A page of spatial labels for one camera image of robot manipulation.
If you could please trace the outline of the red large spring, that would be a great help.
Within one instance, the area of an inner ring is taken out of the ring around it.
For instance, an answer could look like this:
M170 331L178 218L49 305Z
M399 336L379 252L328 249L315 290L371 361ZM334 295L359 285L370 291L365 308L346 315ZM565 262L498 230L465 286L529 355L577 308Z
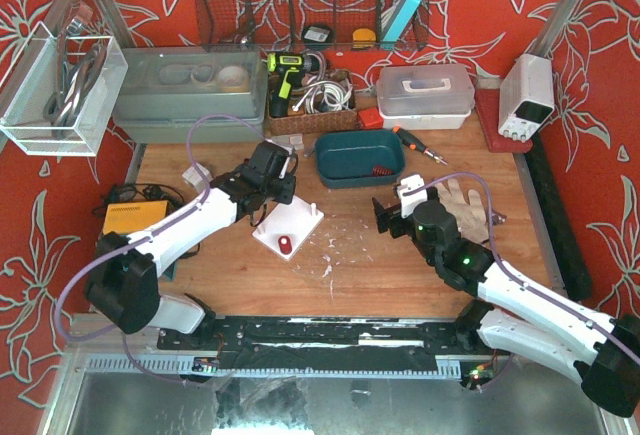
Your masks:
M293 245L291 239L287 235L282 235L278 238L279 251L283 256L289 256L293 252Z

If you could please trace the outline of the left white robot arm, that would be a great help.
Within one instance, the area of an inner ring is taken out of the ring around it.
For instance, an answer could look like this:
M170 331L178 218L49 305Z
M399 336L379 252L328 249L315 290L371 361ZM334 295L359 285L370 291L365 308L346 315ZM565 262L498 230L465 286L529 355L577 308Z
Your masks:
M147 326L196 332L208 308L193 296L162 294L159 277L211 234L253 217L271 201L291 203L296 177L287 167L296 159L292 149L263 141L244 163L208 182L201 194L164 220L129 235L104 235L85 297L125 334Z

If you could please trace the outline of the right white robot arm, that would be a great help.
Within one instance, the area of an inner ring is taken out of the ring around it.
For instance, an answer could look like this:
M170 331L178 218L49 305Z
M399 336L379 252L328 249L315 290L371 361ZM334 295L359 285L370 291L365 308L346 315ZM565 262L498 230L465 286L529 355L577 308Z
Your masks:
M373 204L379 232L408 236L449 287L472 296L457 321L467 345L523 356L577 383L600 408L630 417L639 404L639 319L614 318L529 279L459 233L437 199L408 209Z

